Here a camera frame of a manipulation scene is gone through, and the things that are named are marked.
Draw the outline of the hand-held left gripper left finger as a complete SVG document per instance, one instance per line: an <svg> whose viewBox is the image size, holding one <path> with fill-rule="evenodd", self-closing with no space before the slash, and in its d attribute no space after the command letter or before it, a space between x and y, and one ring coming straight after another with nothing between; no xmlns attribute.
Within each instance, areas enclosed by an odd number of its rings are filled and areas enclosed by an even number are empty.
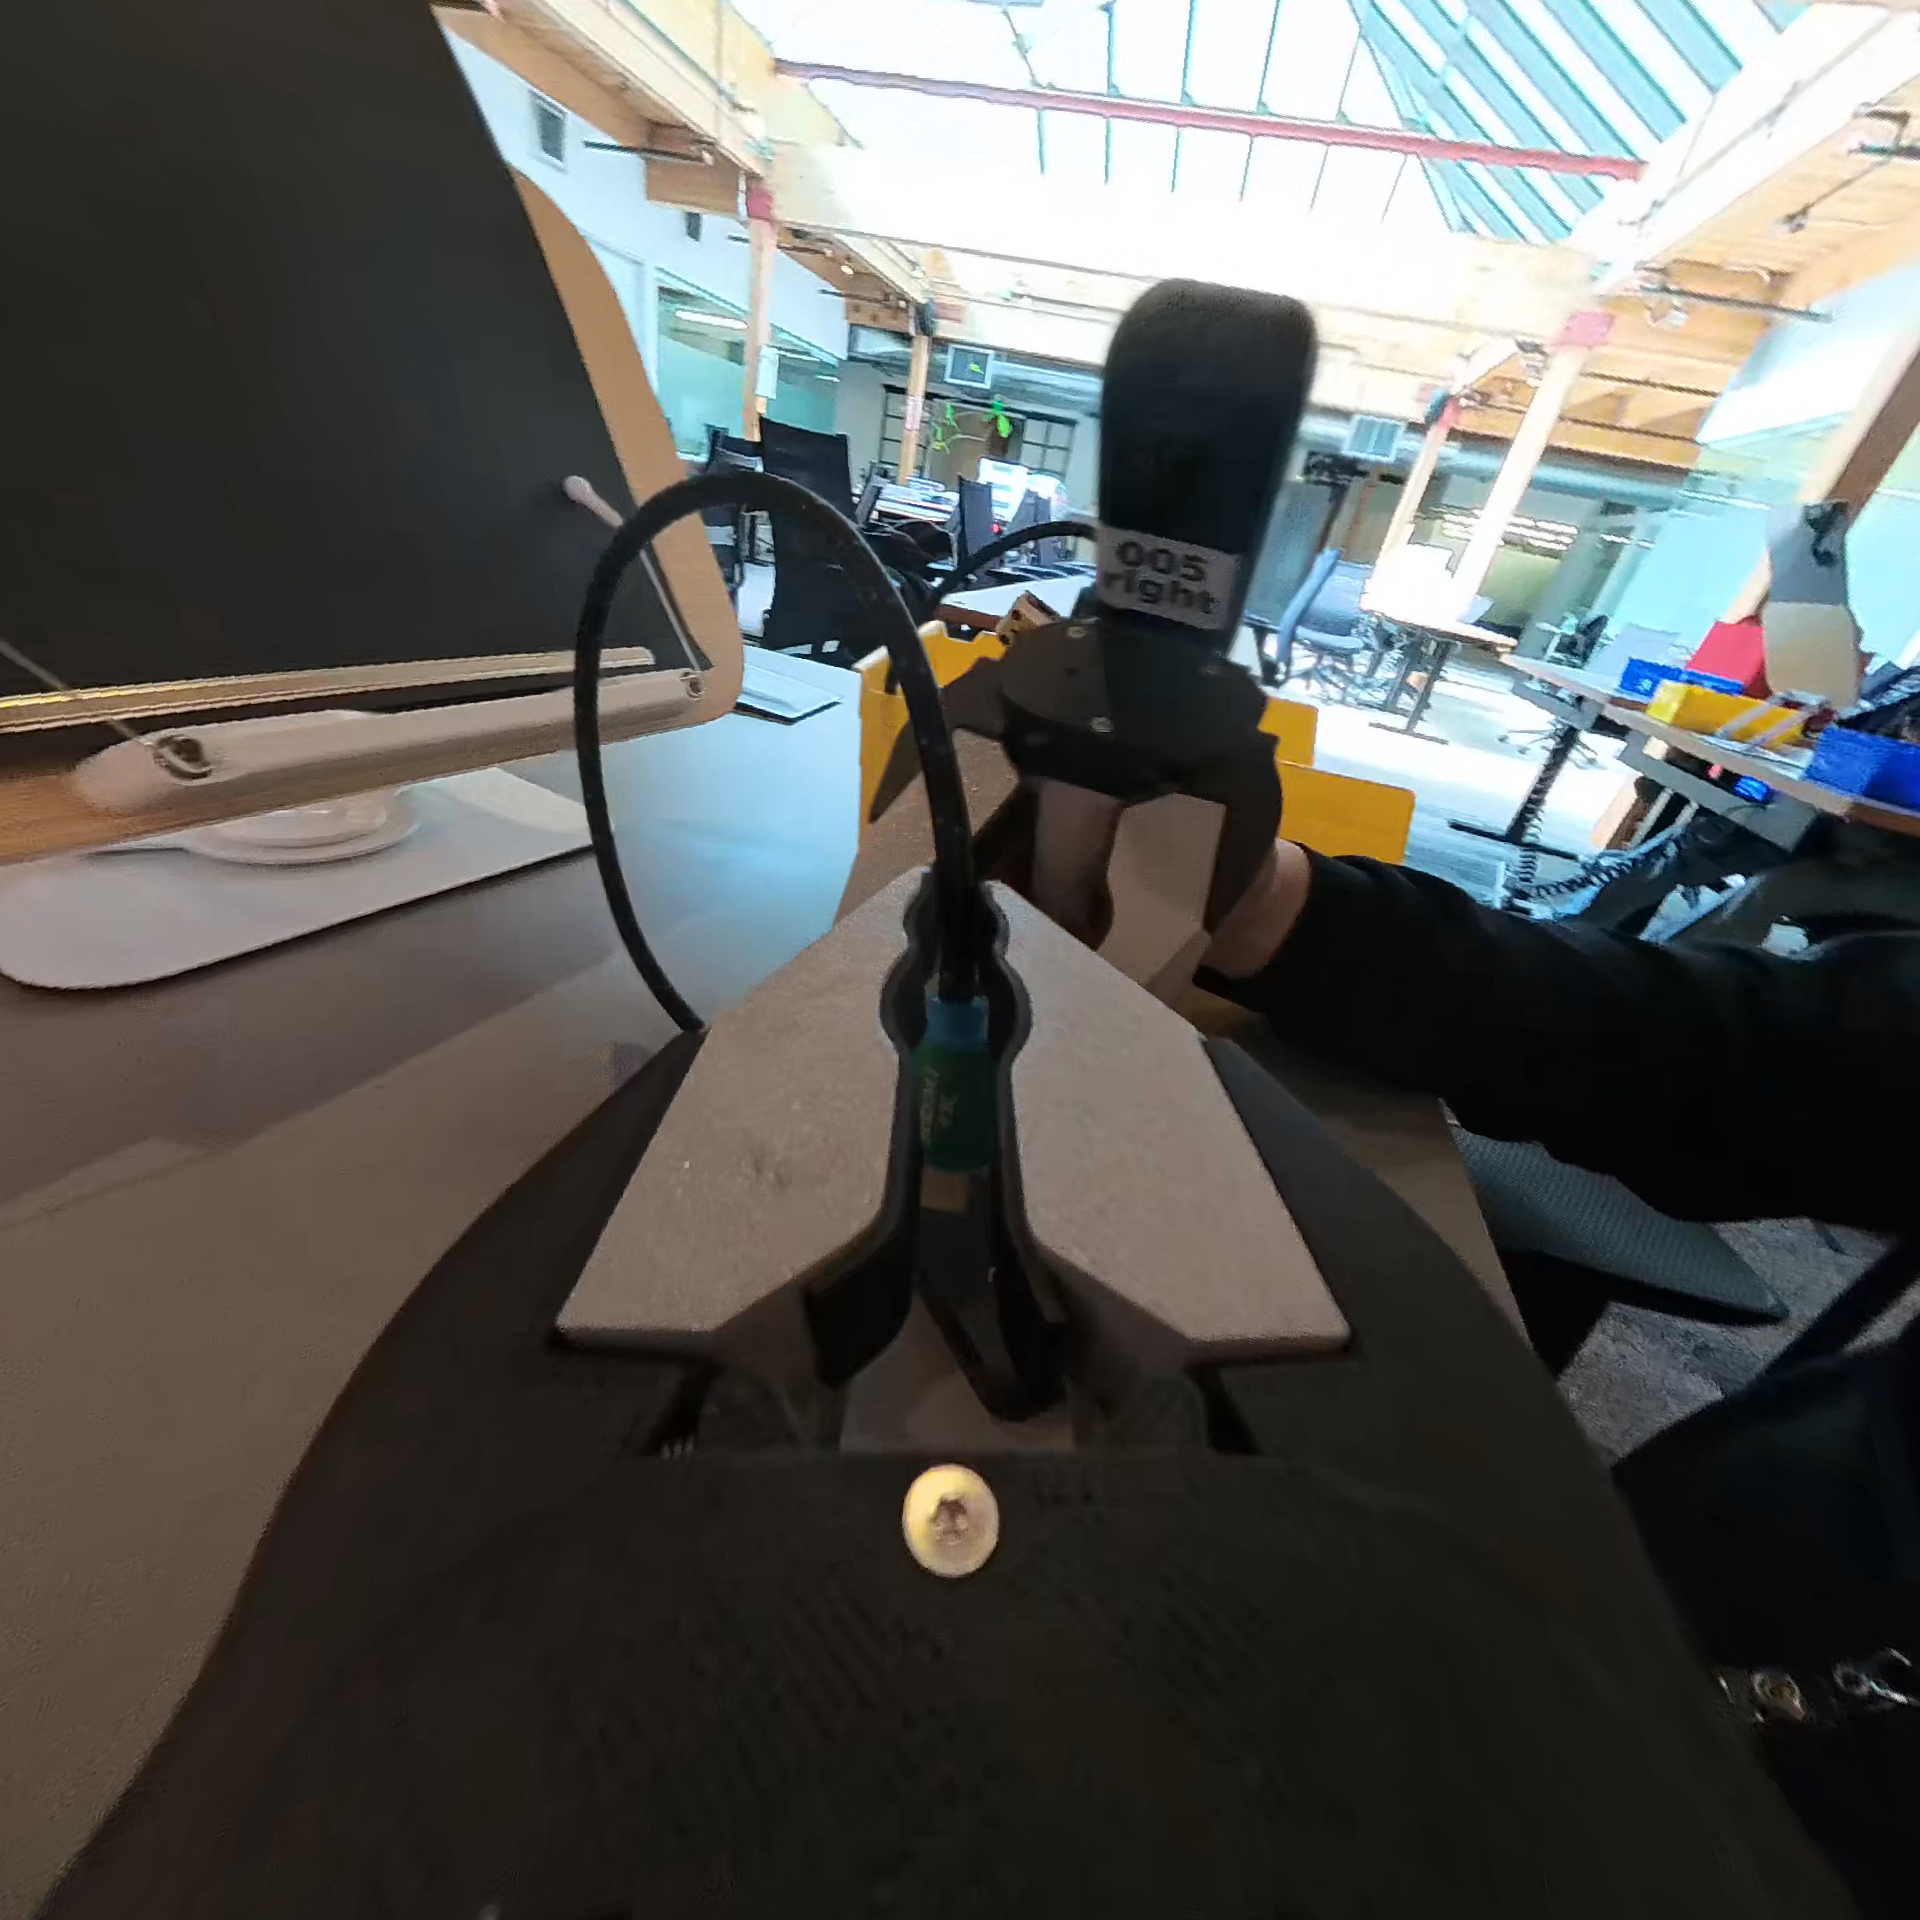
<svg viewBox="0 0 1920 1920"><path fill-rule="evenodd" d="M840 1387L901 1331L916 1163L920 885L890 885L720 1014L557 1336Z"/></svg>

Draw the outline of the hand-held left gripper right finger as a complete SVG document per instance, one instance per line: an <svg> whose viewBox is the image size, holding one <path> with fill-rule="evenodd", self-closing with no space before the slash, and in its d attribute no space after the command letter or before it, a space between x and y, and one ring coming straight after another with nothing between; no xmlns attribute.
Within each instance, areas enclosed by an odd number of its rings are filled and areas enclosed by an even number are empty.
<svg viewBox="0 0 1920 1920"><path fill-rule="evenodd" d="M1202 1036L987 890L1017 1036L1014 1226L1104 1354L1337 1354L1350 1325Z"/></svg>

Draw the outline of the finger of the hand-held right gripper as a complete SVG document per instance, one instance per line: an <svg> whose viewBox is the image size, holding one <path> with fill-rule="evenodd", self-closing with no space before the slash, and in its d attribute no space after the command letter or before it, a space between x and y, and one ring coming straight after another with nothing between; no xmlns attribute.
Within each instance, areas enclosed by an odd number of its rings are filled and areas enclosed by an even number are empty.
<svg viewBox="0 0 1920 1920"><path fill-rule="evenodd" d="M1113 923L1112 859L1121 801L1080 785L1035 781L1035 908L1089 949Z"/></svg>
<svg viewBox="0 0 1920 1920"><path fill-rule="evenodd" d="M1221 804L1152 801L1128 808L1113 836L1113 966L1180 1006L1210 946Z"/></svg>

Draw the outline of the yellow plastic bin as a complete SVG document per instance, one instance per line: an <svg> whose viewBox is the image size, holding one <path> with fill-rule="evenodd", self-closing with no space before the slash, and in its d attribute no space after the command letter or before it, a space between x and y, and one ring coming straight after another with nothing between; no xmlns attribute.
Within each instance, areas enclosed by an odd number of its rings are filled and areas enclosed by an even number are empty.
<svg viewBox="0 0 1920 1920"><path fill-rule="evenodd" d="M1402 861L1406 788L1312 763L1315 708L1268 696L1210 640L1116 613L1074 613L994 640L921 630L956 746L997 752L1013 781L974 829L976 866L1035 908L1035 781L1121 801L1221 804L1206 932L1276 841Z"/></svg>

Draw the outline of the person's right forearm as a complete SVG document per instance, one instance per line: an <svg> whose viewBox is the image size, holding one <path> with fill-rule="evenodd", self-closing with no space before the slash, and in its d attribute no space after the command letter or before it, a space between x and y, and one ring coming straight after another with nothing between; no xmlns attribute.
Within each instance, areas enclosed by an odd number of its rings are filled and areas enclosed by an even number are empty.
<svg viewBox="0 0 1920 1920"><path fill-rule="evenodd" d="M1915 934L1794 956L1648 945L1514 918L1369 858L1310 858L1276 960L1202 972L1286 1044L1676 1219L1915 1235Z"/></svg>

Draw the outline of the person's right hand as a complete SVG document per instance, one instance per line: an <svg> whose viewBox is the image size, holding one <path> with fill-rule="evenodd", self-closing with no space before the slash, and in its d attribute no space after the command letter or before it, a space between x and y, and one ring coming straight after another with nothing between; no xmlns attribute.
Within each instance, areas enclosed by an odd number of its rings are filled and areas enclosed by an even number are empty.
<svg viewBox="0 0 1920 1920"><path fill-rule="evenodd" d="M1312 890L1312 858L1289 838L1265 852L1232 910L1217 926L1200 969L1225 979L1265 972L1299 926Z"/></svg>

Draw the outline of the grey office chair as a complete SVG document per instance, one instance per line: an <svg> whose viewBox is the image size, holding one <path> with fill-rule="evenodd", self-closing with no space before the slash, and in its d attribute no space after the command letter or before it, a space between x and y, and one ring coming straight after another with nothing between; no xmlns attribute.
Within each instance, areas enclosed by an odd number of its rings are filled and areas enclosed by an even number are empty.
<svg viewBox="0 0 1920 1920"><path fill-rule="evenodd" d="M1350 563L1342 550L1322 550L1286 603L1265 602L1244 614L1256 638L1256 662L1267 689L1283 689L1296 669L1296 654L1307 654L1307 681L1353 680L1365 651L1361 636L1363 596L1371 582L1369 563Z"/></svg>

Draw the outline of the small office desk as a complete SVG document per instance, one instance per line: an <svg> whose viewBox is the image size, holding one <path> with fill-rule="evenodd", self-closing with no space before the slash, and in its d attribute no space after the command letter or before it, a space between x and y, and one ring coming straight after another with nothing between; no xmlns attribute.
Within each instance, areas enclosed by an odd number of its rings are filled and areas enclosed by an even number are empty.
<svg viewBox="0 0 1920 1920"><path fill-rule="evenodd" d="M1428 732L1426 713L1454 659L1478 654L1506 660L1521 643L1515 633L1481 626L1464 614L1393 609L1376 596L1365 596L1361 611L1379 643L1376 669L1384 675L1389 665L1394 667L1393 677L1379 683L1384 698L1371 726L1432 746L1440 746L1442 738Z"/></svg>

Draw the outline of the red ceiling pipe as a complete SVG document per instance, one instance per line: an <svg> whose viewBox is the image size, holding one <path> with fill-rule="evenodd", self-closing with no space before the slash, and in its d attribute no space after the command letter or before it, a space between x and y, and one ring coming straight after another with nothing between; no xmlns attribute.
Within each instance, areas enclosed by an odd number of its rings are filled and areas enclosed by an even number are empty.
<svg viewBox="0 0 1920 1920"><path fill-rule="evenodd" d="M984 81L909 75L869 67L776 59L782 81L822 83L850 89L916 94L933 101L993 106L1032 112L1068 112L1102 124L1136 124L1177 133L1221 133L1272 138L1286 145L1393 154L1413 160L1476 162L1494 170L1539 172L1565 178L1640 180L1648 164L1634 156L1506 147L1499 142L1432 136L1408 128L1379 128L1347 118L1310 118L1280 112L1212 108L1200 102L1139 101L1108 92L1068 88L1003 88Z"/></svg>

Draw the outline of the black office chair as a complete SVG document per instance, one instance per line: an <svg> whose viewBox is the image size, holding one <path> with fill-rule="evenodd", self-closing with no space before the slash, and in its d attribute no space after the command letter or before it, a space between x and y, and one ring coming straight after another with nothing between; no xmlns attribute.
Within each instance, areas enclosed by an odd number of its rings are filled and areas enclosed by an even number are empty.
<svg viewBox="0 0 1920 1920"><path fill-rule="evenodd" d="M849 442L836 434L765 418L760 432L762 466L850 516ZM776 589L760 640L765 650L825 665L856 665L874 643L853 582L832 541L788 513L770 513Z"/></svg>

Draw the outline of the grey mesh chair seat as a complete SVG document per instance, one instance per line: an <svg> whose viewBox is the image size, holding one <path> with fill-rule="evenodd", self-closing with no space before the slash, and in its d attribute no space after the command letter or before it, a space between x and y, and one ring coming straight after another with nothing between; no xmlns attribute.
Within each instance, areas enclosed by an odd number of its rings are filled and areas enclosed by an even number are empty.
<svg viewBox="0 0 1920 1920"><path fill-rule="evenodd" d="M1708 1325L1774 1329L1780 1296L1710 1226L1670 1219L1621 1181L1536 1144L1454 1126L1481 1220L1506 1264L1547 1264L1601 1300Z"/></svg>

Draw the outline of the white board stand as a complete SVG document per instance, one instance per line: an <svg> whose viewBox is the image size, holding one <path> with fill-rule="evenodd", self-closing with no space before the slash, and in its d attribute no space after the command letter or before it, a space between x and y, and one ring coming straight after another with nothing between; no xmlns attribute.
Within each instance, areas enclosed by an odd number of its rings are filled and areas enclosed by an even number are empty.
<svg viewBox="0 0 1920 1920"><path fill-rule="evenodd" d="M4 693L4 982L157 987L587 850L525 769L574 746L574 660L426 660L75 689L202 740L177 781L45 689Z"/></svg>

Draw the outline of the small yellow parts bin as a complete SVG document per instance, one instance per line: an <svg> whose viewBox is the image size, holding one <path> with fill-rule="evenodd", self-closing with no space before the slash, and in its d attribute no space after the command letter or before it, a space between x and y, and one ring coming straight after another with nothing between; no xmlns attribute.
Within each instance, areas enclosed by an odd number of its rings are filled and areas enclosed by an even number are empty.
<svg viewBox="0 0 1920 1920"><path fill-rule="evenodd" d="M1648 698L1643 715L1742 749L1800 752L1809 746L1809 708L1778 696L1666 680Z"/></svg>

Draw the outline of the blue parts bin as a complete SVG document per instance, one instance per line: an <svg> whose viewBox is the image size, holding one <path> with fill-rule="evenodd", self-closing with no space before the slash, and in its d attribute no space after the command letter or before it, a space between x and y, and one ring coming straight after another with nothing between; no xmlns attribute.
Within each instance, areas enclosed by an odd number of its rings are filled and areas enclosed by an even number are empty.
<svg viewBox="0 0 1920 1920"><path fill-rule="evenodd" d="M1918 746L1832 725L1816 738L1806 779L1856 801L1918 810Z"/></svg>

